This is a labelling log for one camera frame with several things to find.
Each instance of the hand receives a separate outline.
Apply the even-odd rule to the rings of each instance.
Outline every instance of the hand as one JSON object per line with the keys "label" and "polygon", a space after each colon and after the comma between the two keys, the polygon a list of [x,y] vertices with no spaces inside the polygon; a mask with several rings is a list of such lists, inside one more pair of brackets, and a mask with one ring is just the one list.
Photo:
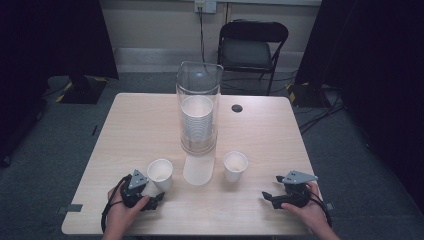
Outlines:
{"label": "hand", "polygon": [[[144,196],[137,202],[134,207],[127,208],[124,203],[121,202],[122,197],[120,190],[122,185],[123,183],[119,186],[119,189],[111,202],[111,204],[117,204],[113,205],[107,214],[106,231],[102,238],[104,240],[121,239],[128,228],[133,224],[140,210],[147,204],[150,199],[149,196]],[[108,192],[108,199],[112,196],[113,190],[114,188]]]}
{"label": "hand", "polygon": [[[306,183],[306,186],[313,193],[311,194],[311,197],[319,201],[317,197],[319,196],[318,185],[313,182],[308,182]],[[306,226],[308,226],[319,239],[339,239],[328,225],[324,211],[315,202],[309,201],[309,203],[303,208],[298,208],[289,203],[283,203],[281,204],[281,208],[302,219]]]}

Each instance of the wrist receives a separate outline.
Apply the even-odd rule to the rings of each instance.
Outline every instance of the wrist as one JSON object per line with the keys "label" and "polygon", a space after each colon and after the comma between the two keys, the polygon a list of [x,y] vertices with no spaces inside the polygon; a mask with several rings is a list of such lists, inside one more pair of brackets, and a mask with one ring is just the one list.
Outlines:
{"label": "wrist", "polygon": [[340,238],[334,233],[330,226],[325,225],[319,228],[312,229],[314,234],[321,240],[339,240]]}
{"label": "wrist", "polygon": [[124,231],[119,229],[106,228],[102,240],[120,240],[124,237]]}

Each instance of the electrical outlet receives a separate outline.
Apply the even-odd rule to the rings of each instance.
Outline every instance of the electrical outlet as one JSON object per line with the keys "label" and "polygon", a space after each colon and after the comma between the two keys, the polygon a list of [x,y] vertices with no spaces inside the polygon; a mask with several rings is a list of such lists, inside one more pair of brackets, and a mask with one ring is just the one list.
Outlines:
{"label": "electrical outlet", "polygon": [[195,0],[194,1],[194,12],[200,12],[199,9],[201,9],[201,12],[206,12],[206,2],[202,0]]}
{"label": "electrical outlet", "polygon": [[213,1],[194,1],[194,12],[199,12],[202,9],[202,13],[216,13],[216,0]]}

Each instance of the chair backrest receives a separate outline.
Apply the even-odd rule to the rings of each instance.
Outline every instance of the chair backrest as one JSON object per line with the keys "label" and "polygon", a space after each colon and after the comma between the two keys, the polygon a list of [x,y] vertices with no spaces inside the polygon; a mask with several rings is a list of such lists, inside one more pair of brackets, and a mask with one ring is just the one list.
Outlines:
{"label": "chair backrest", "polygon": [[285,42],[289,35],[287,28],[278,22],[238,19],[225,24],[220,31],[223,38],[260,42]]}

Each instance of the black hole on table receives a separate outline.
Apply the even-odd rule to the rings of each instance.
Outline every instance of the black hole on table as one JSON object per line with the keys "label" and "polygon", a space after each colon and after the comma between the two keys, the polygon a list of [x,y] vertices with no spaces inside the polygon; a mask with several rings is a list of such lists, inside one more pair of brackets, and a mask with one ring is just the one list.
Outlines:
{"label": "black hole on table", "polygon": [[238,105],[238,104],[234,104],[231,109],[233,110],[233,112],[241,112],[243,111],[243,107]]}

